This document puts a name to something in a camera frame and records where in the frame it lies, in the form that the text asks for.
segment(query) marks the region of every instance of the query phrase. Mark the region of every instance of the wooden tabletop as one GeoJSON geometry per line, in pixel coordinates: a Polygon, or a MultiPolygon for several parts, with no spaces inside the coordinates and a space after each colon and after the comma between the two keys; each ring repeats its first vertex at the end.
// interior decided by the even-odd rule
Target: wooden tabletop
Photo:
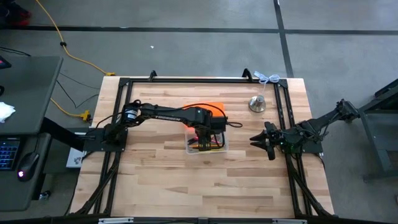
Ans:
{"type": "MultiPolygon", "coordinates": [[[[104,77],[93,125],[112,114],[119,78],[104,77]]],[[[310,119],[303,79],[287,81],[295,121],[310,119]]],[[[266,86],[266,111],[250,112],[249,99],[261,91],[260,84],[135,83],[131,101],[140,99],[143,103],[169,107],[223,102],[228,120],[243,123],[243,127],[227,127],[228,152],[199,155],[185,152],[182,123],[150,119],[130,128],[119,166],[112,216],[293,217],[283,154],[276,151],[276,159],[269,161],[266,151],[249,145],[249,138],[264,129],[265,121],[279,127],[273,85],[266,86]]],[[[78,210],[98,185],[103,157],[103,152],[95,152],[83,161],[71,212],[78,210]]],[[[303,164],[308,187],[333,213],[321,161],[312,154],[304,154],[303,164]]],[[[299,200],[304,211],[301,192],[299,200]]]]}

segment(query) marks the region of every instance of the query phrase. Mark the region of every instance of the white paper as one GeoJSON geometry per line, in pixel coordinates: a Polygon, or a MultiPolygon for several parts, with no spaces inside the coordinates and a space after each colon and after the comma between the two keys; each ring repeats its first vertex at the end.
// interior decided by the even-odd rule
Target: white paper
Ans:
{"type": "Polygon", "coordinates": [[[4,123],[5,120],[15,112],[14,107],[0,102],[0,123],[4,123]]]}

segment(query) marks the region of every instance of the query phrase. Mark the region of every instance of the concrete floor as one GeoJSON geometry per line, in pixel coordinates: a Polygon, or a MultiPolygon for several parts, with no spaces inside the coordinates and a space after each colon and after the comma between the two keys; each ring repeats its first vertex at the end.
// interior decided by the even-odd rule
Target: concrete floor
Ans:
{"type": "MultiPolygon", "coordinates": [[[[32,25],[50,21],[31,0],[20,0],[34,13],[32,25]]],[[[276,29],[272,0],[41,0],[60,26],[217,27],[276,29]]],[[[280,0],[286,29],[397,30],[394,0],[280,0]]],[[[244,68],[286,77],[279,34],[211,34],[156,32],[62,32],[73,55],[118,75],[238,77],[244,68]]],[[[68,58],[52,31],[0,30],[0,46],[35,56],[61,55],[62,72],[99,87],[102,73],[68,58]]],[[[355,106],[398,78],[398,37],[383,35],[287,35],[294,77],[305,79],[314,117],[330,111],[344,98],[355,106]]],[[[60,83],[77,102],[97,90],[60,76],[60,83]]],[[[65,109],[94,112],[96,99],[75,109],[59,87],[53,93],[65,109]]],[[[47,116],[65,127],[86,124],[69,118],[53,104],[47,116]]],[[[363,126],[335,123],[323,142],[326,176],[335,212],[340,217],[398,223],[398,181],[365,184],[362,175],[377,170],[363,126]]],[[[55,174],[47,180],[53,195],[0,219],[63,215],[76,173],[55,174]]]]}

